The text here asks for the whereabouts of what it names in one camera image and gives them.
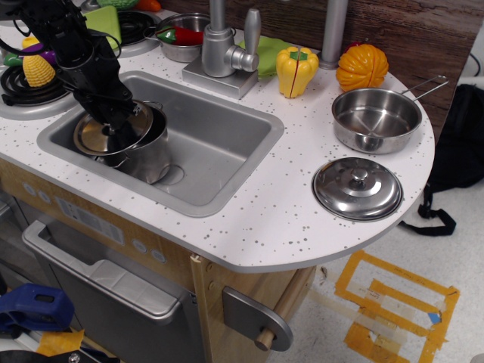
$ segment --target white speckled countertop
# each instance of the white speckled countertop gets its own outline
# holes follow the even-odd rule
[[[162,11],[158,15],[170,14]],[[0,26],[0,37],[19,46],[23,37],[13,36],[13,32],[11,26]],[[168,60],[159,48],[119,62],[121,73],[144,71],[282,120],[283,136],[220,212],[205,218],[184,216],[42,151],[37,135],[63,113],[33,121],[0,117],[0,157],[231,270],[249,273],[303,268],[360,249],[402,219],[430,174],[434,137],[423,109],[422,125],[398,153],[362,154],[338,142],[330,111],[341,93],[334,71],[319,70],[306,93],[296,99],[279,93],[276,77],[261,80],[237,101],[183,82],[185,64]],[[407,88],[391,75],[382,87],[398,92]],[[394,172],[404,191],[398,211],[377,222],[351,222],[320,206],[312,193],[312,177],[320,166],[342,157],[365,157]]]

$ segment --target yellow paper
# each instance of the yellow paper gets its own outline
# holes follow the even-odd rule
[[[42,334],[37,352],[48,357],[79,350],[84,330],[75,333],[46,331]]]

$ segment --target oven door handle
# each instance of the oven door handle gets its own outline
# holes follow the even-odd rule
[[[12,215],[12,209],[8,206],[8,204],[0,200],[0,223],[6,221]]]
[[[47,226],[40,221],[34,221],[22,234],[23,242],[51,265],[62,268],[158,325],[169,324],[181,309],[178,299],[115,263],[102,259],[87,265],[47,242],[47,238]]]

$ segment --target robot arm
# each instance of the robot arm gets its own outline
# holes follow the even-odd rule
[[[109,42],[87,29],[70,0],[0,0],[0,20],[22,20],[55,52],[57,77],[96,121],[116,131],[136,112]]]

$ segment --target backpack strap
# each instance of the backpack strap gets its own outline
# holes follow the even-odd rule
[[[454,233],[457,223],[455,220],[443,209],[433,210],[433,192],[430,184],[427,183],[423,190],[423,203],[418,207],[418,214],[425,219],[433,219],[438,217],[444,225],[439,227],[417,227],[409,225],[404,221],[401,221],[399,225],[402,227],[411,229],[412,231],[421,234],[423,236],[450,236]]]

